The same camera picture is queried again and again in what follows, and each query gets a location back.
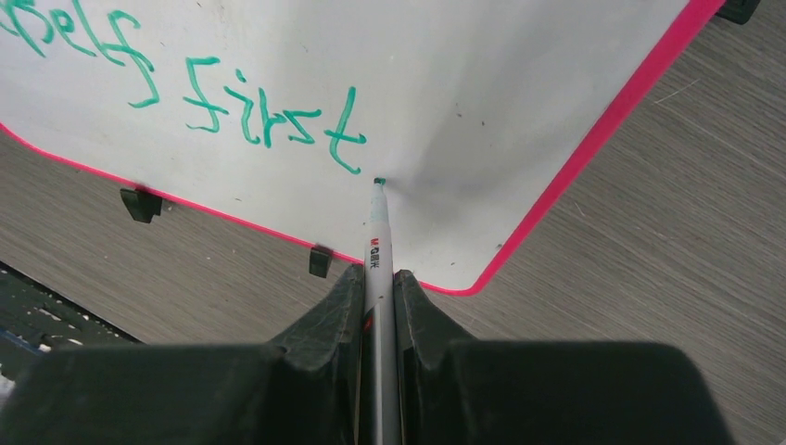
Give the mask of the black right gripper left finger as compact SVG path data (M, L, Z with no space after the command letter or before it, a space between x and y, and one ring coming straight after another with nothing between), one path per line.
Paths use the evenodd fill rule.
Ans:
M53 350L1 409L5 444L352 444L363 270L264 343Z

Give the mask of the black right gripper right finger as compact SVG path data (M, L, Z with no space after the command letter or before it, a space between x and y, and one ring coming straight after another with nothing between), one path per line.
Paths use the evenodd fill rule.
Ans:
M646 341L481 340L394 279L408 444L730 444L694 362Z

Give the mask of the green whiteboard marker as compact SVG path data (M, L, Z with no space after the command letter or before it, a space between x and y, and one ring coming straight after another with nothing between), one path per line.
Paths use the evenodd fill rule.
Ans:
M393 259L385 180L376 178L364 250L360 444L401 444Z

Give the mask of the red-framed whiteboard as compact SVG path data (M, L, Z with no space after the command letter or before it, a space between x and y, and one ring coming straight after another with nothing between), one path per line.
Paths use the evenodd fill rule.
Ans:
M717 1L5 1L1 128L77 168L479 291Z

